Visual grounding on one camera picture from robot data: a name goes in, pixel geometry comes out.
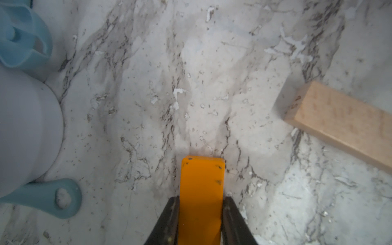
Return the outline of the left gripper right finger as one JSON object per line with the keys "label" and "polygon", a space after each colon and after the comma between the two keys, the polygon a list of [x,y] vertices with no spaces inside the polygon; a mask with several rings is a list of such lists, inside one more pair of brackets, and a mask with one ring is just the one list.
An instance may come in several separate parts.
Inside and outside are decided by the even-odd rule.
{"label": "left gripper right finger", "polygon": [[222,209],[224,245],[258,245],[232,197],[225,197]]}

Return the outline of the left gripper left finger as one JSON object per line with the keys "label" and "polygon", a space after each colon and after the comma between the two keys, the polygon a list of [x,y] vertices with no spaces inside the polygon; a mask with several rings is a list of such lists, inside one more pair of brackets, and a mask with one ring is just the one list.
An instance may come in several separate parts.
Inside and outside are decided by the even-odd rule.
{"label": "left gripper left finger", "polygon": [[179,196],[171,197],[166,203],[145,245],[177,245],[179,212]]}

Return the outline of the orange block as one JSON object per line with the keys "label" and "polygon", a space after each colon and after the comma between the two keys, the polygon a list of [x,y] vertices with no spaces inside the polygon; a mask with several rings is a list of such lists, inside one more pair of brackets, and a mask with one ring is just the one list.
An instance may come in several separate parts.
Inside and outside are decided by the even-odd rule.
{"label": "orange block", "polygon": [[221,242],[225,161],[186,156],[181,163],[179,245]]}

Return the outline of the natural wood block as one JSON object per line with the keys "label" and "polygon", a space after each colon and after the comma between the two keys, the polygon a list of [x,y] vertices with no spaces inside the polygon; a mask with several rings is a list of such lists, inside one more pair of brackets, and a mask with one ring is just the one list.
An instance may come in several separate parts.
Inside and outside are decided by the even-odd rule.
{"label": "natural wood block", "polygon": [[387,173],[392,172],[392,116],[320,82],[302,86],[284,120]]}

